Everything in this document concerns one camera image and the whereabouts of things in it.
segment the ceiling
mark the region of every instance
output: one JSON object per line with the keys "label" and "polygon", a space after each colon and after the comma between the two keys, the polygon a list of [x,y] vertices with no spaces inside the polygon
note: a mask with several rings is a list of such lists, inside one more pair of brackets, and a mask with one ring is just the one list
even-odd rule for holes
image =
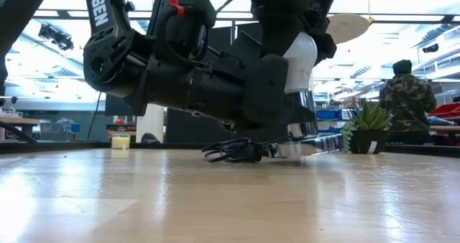
{"label": "ceiling", "polygon": [[[138,11],[149,11],[153,0],[130,0]],[[211,0],[217,8],[225,0]],[[249,0],[234,0],[219,18],[247,18]],[[56,14],[48,9],[74,10],[84,14],[85,0],[44,0],[37,16]],[[375,19],[405,21],[432,20],[439,16],[418,14],[460,14],[459,0],[336,0],[333,13],[386,14]],[[148,12],[132,16],[148,17]],[[131,21],[132,27],[144,32],[148,22]],[[60,51],[56,45],[37,36],[41,24],[51,24],[71,35],[75,48]],[[229,26],[220,21],[217,27]],[[325,60],[313,71],[315,93],[319,99],[343,98],[352,94],[371,97],[382,79],[392,77],[391,65],[403,58],[413,61],[415,74],[430,79],[460,78],[460,29],[448,24],[373,24],[365,35],[340,44],[334,59]],[[83,80],[83,46],[91,35],[88,20],[33,19],[7,55],[8,86],[16,96],[36,96],[64,101],[95,101],[98,92]],[[425,54],[426,47],[437,42],[439,51]]]}

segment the white cylinder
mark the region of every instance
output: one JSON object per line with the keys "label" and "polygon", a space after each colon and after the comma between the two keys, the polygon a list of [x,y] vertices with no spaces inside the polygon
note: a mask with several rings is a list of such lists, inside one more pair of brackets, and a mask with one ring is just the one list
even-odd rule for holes
{"label": "white cylinder", "polygon": [[304,32],[299,33],[283,57],[289,61],[285,92],[312,91],[312,72],[318,57],[315,40]]}

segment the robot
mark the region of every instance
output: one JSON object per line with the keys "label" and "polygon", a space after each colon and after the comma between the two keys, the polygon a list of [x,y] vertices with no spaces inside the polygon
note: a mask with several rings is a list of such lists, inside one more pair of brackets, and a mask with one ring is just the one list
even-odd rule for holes
{"label": "robot", "polygon": [[[0,19],[15,15],[13,27],[0,29],[9,36],[0,45],[2,60],[42,2],[27,1],[0,0]],[[336,52],[326,33],[334,0],[251,1],[262,41],[241,33],[217,52],[208,46],[217,14],[209,0],[155,0],[146,35],[130,27],[131,2],[86,0],[92,35],[84,47],[85,80],[124,98],[138,116],[152,103],[210,117],[232,131],[287,126],[293,139],[314,137],[311,72]],[[17,12],[8,15],[8,8]],[[203,62],[206,53],[214,60]]]}

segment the desk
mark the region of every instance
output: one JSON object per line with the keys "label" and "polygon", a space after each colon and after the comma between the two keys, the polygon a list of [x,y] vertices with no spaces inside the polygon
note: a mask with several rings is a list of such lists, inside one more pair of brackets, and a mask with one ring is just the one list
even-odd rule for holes
{"label": "desk", "polygon": [[2,155],[1,207],[19,216],[0,222],[20,242],[458,242],[459,180],[457,159],[392,153],[259,164],[191,150]]}
{"label": "desk", "polygon": [[457,138],[456,136],[460,134],[460,126],[450,127],[450,126],[432,126],[430,130],[433,132],[445,132],[448,135],[449,143],[452,146],[456,146]]}
{"label": "desk", "polygon": [[28,136],[32,136],[32,128],[40,124],[38,119],[18,118],[18,117],[7,117],[0,116],[0,121],[6,124],[10,124],[16,127],[21,127],[22,132]]}

